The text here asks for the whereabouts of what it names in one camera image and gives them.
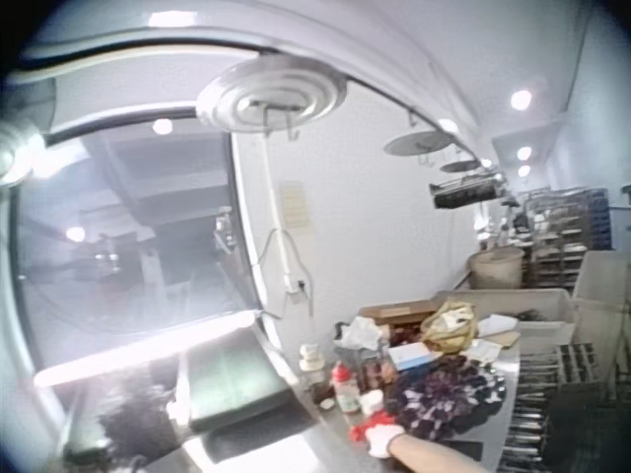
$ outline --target jar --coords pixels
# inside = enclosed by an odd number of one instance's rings
[[[340,410],[347,414],[359,411],[359,388],[353,373],[342,362],[337,362],[331,377]]]
[[[324,399],[333,397],[333,391],[328,380],[326,362],[317,344],[306,344],[300,347],[300,369],[307,385],[307,390],[315,405]]]

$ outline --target white bucket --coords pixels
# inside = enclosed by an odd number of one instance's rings
[[[513,246],[475,253],[468,260],[471,289],[519,289],[524,252]]]

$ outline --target cardboard box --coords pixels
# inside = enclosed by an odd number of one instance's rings
[[[421,323],[436,310],[438,305],[434,300],[422,300],[362,307],[359,314],[374,319],[377,325],[401,325]]]

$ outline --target window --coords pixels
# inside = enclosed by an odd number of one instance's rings
[[[152,124],[51,147],[20,186],[18,290],[41,369],[258,308],[230,135]]]

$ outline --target metal hook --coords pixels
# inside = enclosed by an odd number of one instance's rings
[[[409,108],[407,110],[407,120],[410,124],[410,128],[414,128],[416,125],[418,125],[418,121],[416,121],[416,118],[414,117],[414,112],[416,110],[414,108]]]
[[[269,138],[269,135],[271,135],[272,130],[269,126],[269,104],[266,103],[263,105],[263,133],[265,135],[265,138]]]
[[[296,141],[300,136],[300,130],[292,129],[292,118],[289,111],[285,112],[285,120],[287,120],[287,139],[289,141]]]
[[[419,166],[424,166],[426,168],[433,168],[435,165],[435,163],[432,163],[430,161],[429,155],[418,155],[416,161],[418,162]]]

